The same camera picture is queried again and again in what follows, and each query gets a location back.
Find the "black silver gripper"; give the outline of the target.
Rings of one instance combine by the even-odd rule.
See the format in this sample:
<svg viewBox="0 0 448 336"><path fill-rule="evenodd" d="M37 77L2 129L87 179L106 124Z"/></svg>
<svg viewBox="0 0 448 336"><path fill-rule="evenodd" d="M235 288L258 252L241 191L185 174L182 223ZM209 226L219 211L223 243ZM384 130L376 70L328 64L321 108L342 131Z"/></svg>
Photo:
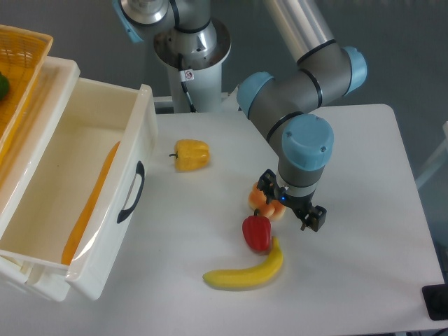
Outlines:
<svg viewBox="0 0 448 336"><path fill-rule="evenodd" d="M327 210L312 205L317 185L317 182L305 187L290 185L280 175L276 176L271 169L267 169L258 179L256 188L265 196L266 204L275 200L292 209L302 222L301 231L310 228L318 232L326 221Z"/></svg>

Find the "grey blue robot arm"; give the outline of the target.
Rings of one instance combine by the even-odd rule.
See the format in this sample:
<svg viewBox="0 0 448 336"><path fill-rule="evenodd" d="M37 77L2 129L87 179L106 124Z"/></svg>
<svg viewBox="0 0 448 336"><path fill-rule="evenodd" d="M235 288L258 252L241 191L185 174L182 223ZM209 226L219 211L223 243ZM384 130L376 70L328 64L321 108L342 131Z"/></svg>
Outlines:
<svg viewBox="0 0 448 336"><path fill-rule="evenodd" d="M298 70L287 80L258 72L237 88L237 103L278 155L258 189L319 230L326 210L312 204L333 151L331 126L314 111L359 88L367 77L364 56L340 47L313 1L267 1L266 8ZM217 112L222 107L222 64L230 53L227 27L211 15L209 1L114 1L129 39L153 37L169 77L176 113Z"/></svg>

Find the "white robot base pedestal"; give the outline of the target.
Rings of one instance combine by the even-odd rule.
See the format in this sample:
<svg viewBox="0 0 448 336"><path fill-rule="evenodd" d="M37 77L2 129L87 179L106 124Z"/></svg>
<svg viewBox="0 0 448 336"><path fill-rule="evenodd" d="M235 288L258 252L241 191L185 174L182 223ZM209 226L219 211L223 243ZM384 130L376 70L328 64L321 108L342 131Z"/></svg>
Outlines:
<svg viewBox="0 0 448 336"><path fill-rule="evenodd" d="M222 63L231 49L230 33L216 18L200 31L172 28L154 38L166 66L175 113L218 112L222 102Z"/></svg>

